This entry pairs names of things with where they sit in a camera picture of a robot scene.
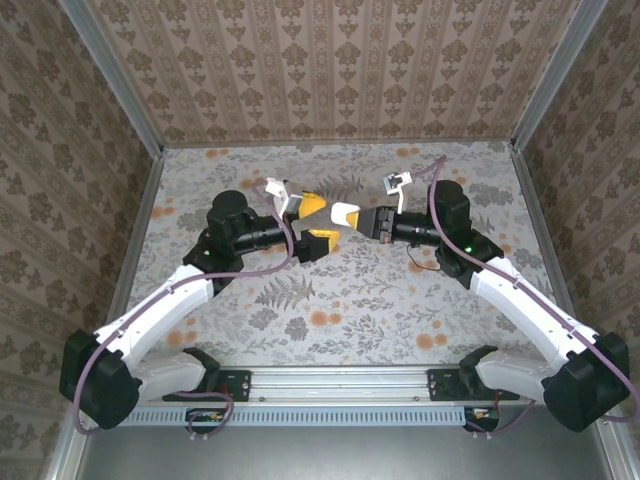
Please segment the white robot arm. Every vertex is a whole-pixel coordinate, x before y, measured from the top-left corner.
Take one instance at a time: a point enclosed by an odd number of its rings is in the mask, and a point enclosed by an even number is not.
[[[74,401],[78,388],[80,408],[101,428],[118,425],[139,401],[178,391],[210,391],[220,365],[197,348],[169,359],[140,361],[180,320],[231,282],[231,275],[225,274],[243,275],[244,254],[287,244],[285,227],[294,240],[289,258],[295,256],[301,263],[316,261],[335,247],[337,231],[304,230],[296,239],[291,228],[290,222],[324,208],[324,199],[310,192],[290,193],[284,182],[274,179],[268,179],[267,191],[274,195],[279,219],[258,216],[240,192],[221,193],[207,213],[208,227],[184,257],[184,265],[162,286],[93,335],[78,330],[67,339],[60,392]],[[218,275],[209,279],[205,274]]]
[[[497,245],[472,228],[470,202],[459,184],[443,180],[435,188],[435,209],[442,230],[459,251],[476,262],[457,254],[443,241],[430,211],[417,213],[390,206],[361,210],[357,205],[337,203],[332,207],[331,217],[335,223],[350,225],[380,243],[403,241],[437,247],[435,255],[442,271],[498,308],[545,359],[542,362],[519,358],[495,347],[482,347],[460,362],[460,378],[469,394],[476,389],[517,393],[546,404],[567,428],[584,430],[624,400],[629,390],[576,335],[586,339],[587,344],[593,345],[628,377],[626,343],[615,333],[598,335],[527,282]],[[505,280],[494,269],[514,278],[515,283]],[[553,316],[556,314],[569,330],[558,323]]]

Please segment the wall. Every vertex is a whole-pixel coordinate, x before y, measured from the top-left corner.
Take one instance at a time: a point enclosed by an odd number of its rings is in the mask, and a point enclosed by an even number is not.
[[[611,0],[525,151],[575,309],[627,340],[636,380],[639,94],[640,3]]]
[[[62,344],[109,309],[150,158],[55,1],[0,2],[0,478],[37,478]]]
[[[576,0],[90,0],[164,142],[507,138]]]

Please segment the cable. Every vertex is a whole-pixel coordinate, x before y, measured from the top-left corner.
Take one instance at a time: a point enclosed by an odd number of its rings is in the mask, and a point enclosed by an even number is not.
[[[171,285],[171,288],[169,289],[162,290],[155,297],[151,298],[148,302],[140,306],[140,308],[136,310],[131,315],[131,317],[129,317],[121,325],[119,329],[115,330],[111,335],[109,335],[109,337],[107,337],[107,339],[102,344],[98,346],[98,348],[89,357],[89,359],[87,360],[87,363],[82,369],[82,373],[78,378],[76,391],[73,396],[73,423],[76,427],[76,430],[78,430],[79,433],[83,435],[94,435],[95,433],[98,433],[99,431],[102,430],[99,427],[93,428],[93,429],[87,429],[84,427],[84,425],[82,424],[82,421],[80,420],[80,399],[82,398],[82,390],[84,389],[84,385],[87,381],[87,377],[89,376],[89,372],[91,371],[91,369],[93,368],[93,365],[98,360],[98,357],[100,356],[100,354],[102,354],[102,352],[104,352],[107,349],[109,344],[113,342],[116,338],[118,338],[118,336],[121,335],[122,332],[127,330],[133,322],[135,322],[138,318],[140,318],[140,316],[143,313],[145,313],[147,310],[149,310],[151,307],[153,307],[156,303],[158,303],[164,297],[169,295],[175,289],[180,288],[183,285],[186,285],[188,283],[195,282],[197,280],[213,280],[217,278],[261,277],[263,275],[270,275],[272,273],[275,273],[281,270],[291,261],[291,259],[293,258],[293,250],[294,250],[293,236],[291,234],[291,231],[289,230],[285,222],[278,216],[275,209],[269,204],[268,200],[262,196],[262,194],[258,191],[256,187],[257,185],[254,185],[251,187],[253,194],[258,198],[262,206],[266,208],[266,210],[271,214],[271,216],[273,216],[273,218],[278,223],[278,226],[283,230],[284,236],[287,239],[286,258],[279,265],[276,265],[275,267],[267,268],[265,270],[257,270],[254,272],[220,272],[220,273],[204,273],[201,275],[193,275],[192,277],[188,277],[183,280],[180,280],[179,282],[174,283],[173,285]]]
[[[409,258],[411,259],[411,261],[413,262],[413,264],[418,267],[421,268],[422,270],[429,270],[430,272],[439,272],[440,268],[429,268],[429,267],[423,267],[422,265],[420,265],[418,262],[416,262],[415,258],[413,258],[411,256],[411,253],[409,253],[409,248],[411,248],[412,245],[410,243],[407,243],[407,255],[409,255]]]
[[[213,435],[217,435],[218,433],[220,433],[222,431],[222,429],[225,427],[225,425],[227,423],[229,423],[229,420],[231,420],[231,416],[233,415],[233,411],[235,409],[235,402],[233,401],[233,398],[231,398],[231,396],[227,395],[226,393],[219,393],[219,392],[176,392],[173,395],[177,395],[179,397],[186,397],[186,398],[222,398],[223,400],[225,400],[227,402],[227,405],[229,405],[226,415],[224,416],[224,418],[220,421],[220,423],[218,424],[218,426],[216,426],[211,432],[205,434],[207,437],[213,436]],[[196,432],[193,431],[193,422],[196,418],[198,417],[202,417],[204,415],[206,415],[206,412],[193,412],[193,414],[189,417],[189,423],[187,424],[187,430],[189,431],[189,433],[191,434],[191,438],[195,438],[196,435],[198,435]]]
[[[474,422],[470,422],[469,420],[467,420],[467,425],[470,425],[471,427],[475,428],[480,433],[484,433],[487,436],[487,438],[491,438],[491,436],[493,435],[500,435],[501,433],[507,433],[509,430],[515,428],[515,426],[518,425],[524,417],[526,417],[527,413],[529,413],[529,411],[533,408],[535,404],[536,404],[536,401],[531,400],[529,404],[525,407],[525,409],[522,412],[520,412],[520,414],[511,423],[505,425],[504,427],[498,428],[493,432],[487,432],[480,425]]]
[[[446,156],[444,155],[439,160],[437,160],[438,165],[435,167],[436,171],[433,174],[433,178],[431,179],[431,187],[429,188],[429,210],[431,212],[433,224],[436,227],[436,230],[438,231],[438,233],[440,234],[442,241],[460,257],[464,258],[465,260],[475,265],[478,265],[480,268],[483,268],[483,269],[489,270],[490,272],[495,273],[496,275],[504,278],[505,280],[507,280],[508,282],[510,282],[512,285],[515,286],[515,284],[518,283],[517,278],[509,275],[506,272],[503,272],[498,268],[493,267],[492,265],[488,265],[472,257],[471,255],[468,255],[467,253],[459,249],[444,233],[444,230],[442,229],[442,225],[440,225],[440,221],[438,220],[435,198],[436,198],[436,184],[438,182],[438,177],[440,176],[440,171],[442,170],[442,167],[446,162],[446,160],[447,160]],[[515,288],[521,289],[525,294],[527,294],[529,298],[531,298],[536,304],[538,304],[545,312],[551,315],[565,330],[569,331],[571,335],[577,338],[586,348],[588,348],[591,351],[591,353],[593,353],[598,358],[598,360],[604,363],[604,365],[609,370],[611,370],[611,372],[613,372],[613,374],[616,377],[618,377],[618,379],[629,390],[635,402],[634,412],[628,417],[614,417],[611,415],[603,415],[602,418],[604,420],[609,420],[612,422],[621,422],[621,423],[630,423],[638,420],[640,418],[640,408],[638,408],[640,405],[640,393],[635,388],[633,383],[631,383],[631,380],[629,380],[629,378],[627,378],[627,376],[624,373],[622,373],[617,366],[615,366],[607,357],[605,357],[604,354],[600,352],[600,350],[598,350],[591,342],[589,342],[589,340],[587,340],[584,337],[584,335],[582,335],[578,331],[575,331],[574,328],[571,326],[571,324],[567,322],[562,317],[562,315],[558,314],[554,309],[549,307],[534,290],[531,290],[529,287],[527,287],[522,283],[518,283],[517,287]]]

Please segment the purple cable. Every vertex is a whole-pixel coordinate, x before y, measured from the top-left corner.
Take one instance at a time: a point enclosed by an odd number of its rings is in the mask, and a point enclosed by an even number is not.
[[[261,277],[263,275],[270,275],[272,273],[275,273],[281,270],[291,261],[291,259],[293,258],[293,249],[294,249],[293,236],[291,232],[287,228],[287,225],[284,223],[284,221],[278,216],[275,209],[269,204],[268,200],[264,198],[262,194],[258,191],[258,189],[256,188],[256,185],[251,187],[251,190],[253,194],[258,198],[262,206],[266,208],[266,210],[273,216],[273,218],[278,223],[278,226],[284,232],[284,236],[287,239],[286,258],[282,261],[282,263],[280,263],[279,265],[276,265],[275,267],[267,268],[265,270],[257,270],[255,272],[221,272],[221,273],[204,273],[202,275],[194,275],[192,277],[188,277],[183,280],[180,280],[179,282],[174,283],[173,285],[171,285],[171,288],[163,290],[162,292],[158,293],[155,297],[151,298],[147,303],[142,305],[140,309],[137,310],[135,313],[133,313],[131,317],[129,317],[118,330],[115,330],[111,335],[109,335],[109,337],[107,337],[107,339],[102,344],[100,344],[100,346],[98,346],[96,351],[93,352],[93,354],[89,357],[89,360],[87,360],[87,363],[82,369],[82,373],[78,378],[78,384],[76,385],[76,391],[73,396],[73,423],[76,427],[76,430],[78,430],[79,433],[83,435],[94,435],[95,433],[98,433],[99,431],[102,430],[101,428],[87,429],[84,427],[84,425],[82,424],[82,421],[80,420],[80,399],[82,398],[82,390],[84,389],[84,384],[87,381],[89,372],[93,368],[93,365],[96,363],[100,354],[106,350],[109,344],[113,342],[116,338],[118,338],[118,335],[120,335],[121,332],[125,331],[127,328],[131,326],[133,322],[135,322],[138,318],[140,318],[140,316],[143,313],[145,313],[147,310],[149,310],[151,307],[153,307],[156,303],[158,303],[164,297],[169,295],[171,292],[173,292],[176,288],[180,288],[183,285],[186,285],[187,283],[195,282],[197,280],[213,280],[216,278]]]
[[[520,421],[527,415],[527,413],[529,413],[529,411],[533,408],[533,406],[535,404],[536,404],[536,401],[535,400],[531,400],[529,402],[529,404],[525,407],[525,409],[522,412],[520,412],[520,414],[511,423],[505,425],[502,428],[494,430],[493,432],[487,432],[480,425],[478,425],[477,423],[470,422],[469,420],[467,420],[467,425],[472,426],[473,428],[478,430],[480,433],[485,433],[487,435],[487,437],[490,437],[490,436],[493,436],[493,435],[500,435],[501,433],[507,433],[509,430],[511,430],[517,424],[520,423]]]
[[[231,416],[233,415],[233,411],[235,409],[235,402],[233,401],[233,398],[231,398],[231,396],[227,395],[226,393],[219,393],[219,392],[175,392],[173,395],[177,395],[179,397],[185,397],[185,398],[222,398],[223,400],[225,400],[228,404],[229,404],[229,410],[227,411],[227,414],[224,416],[224,418],[222,419],[222,421],[218,424],[217,427],[215,427],[213,429],[213,431],[207,433],[206,435],[211,437],[213,435],[217,435],[218,433],[220,433],[220,431],[225,427],[225,425],[227,423],[229,423],[229,420],[231,420]],[[187,430],[189,430],[189,433],[191,435],[196,435],[196,432],[193,431],[193,421],[198,418],[198,417],[202,417],[206,415],[206,412],[193,412],[191,414],[191,416],[189,417],[189,423],[187,424]]]
[[[506,272],[503,272],[498,268],[488,265],[476,258],[473,258],[471,255],[466,254],[461,249],[459,249],[444,233],[442,226],[440,225],[440,221],[438,220],[438,215],[436,212],[435,197],[436,197],[436,183],[438,182],[440,171],[442,170],[442,167],[444,166],[444,163],[446,162],[446,160],[447,160],[447,157],[445,155],[443,155],[442,157],[440,157],[439,160],[437,160],[438,165],[436,167],[436,171],[433,174],[433,178],[431,180],[431,188],[429,189],[429,210],[431,212],[431,217],[433,218],[433,224],[436,227],[436,230],[440,234],[440,237],[442,238],[444,243],[452,251],[460,255],[462,258],[464,258],[465,260],[468,260],[469,262],[475,265],[478,265],[483,269],[486,269],[486,270],[489,270],[490,272],[495,273],[496,275],[504,278],[508,282],[511,282],[511,284],[515,285],[517,282],[517,279],[515,277],[509,275]],[[633,396],[633,400],[635,402],[635,410],[633,414],[631,414],[628,417],[614,417],[611,415],[603,415],[602,418],[604,420],[609,420],[612,422],[621,422],[621,423],[630,423],[638,420],[638,418],[640,418],[640,409],[638,408],[638,406],[640,405],[640,393],[638,393],[638,390],[635,388],[633,383],[631,383],[631,381],[627,378],[627,376],[624,373],[622,373],[620,369],[616,367],[607,357],[605,357],[602,354],[602,352],[600,352],[600,350],[598,350],[595,346],[593,346],[593,344],[591,344],[591,342],[589,342],[589,340],[587,340],[580,332],[574,331],[571,324],[567,322],[564,318],[562,318],[562,316],[558,314],[554,309],[549,307],[538,296],[538,294],[535,291],[531,290],[529,287],[521,283],[518,284],[517,288],[521,289],[524,293],[526,293],[527,296],[529,296],[529,298],[531,298],[534,302],[536,302],[545,312],[551,315],[565,330],[570,332],[571,335],[576,337],[582,344],[584,344],[584,346],[588,348],[591,351],[591,353],[593,353],[598,358],[598,360],[604,363],[604,365],[609,370],[611,370],[616,377],[618,377],[618,379],[624,384],[625,387],[627,387],[627,389]]]

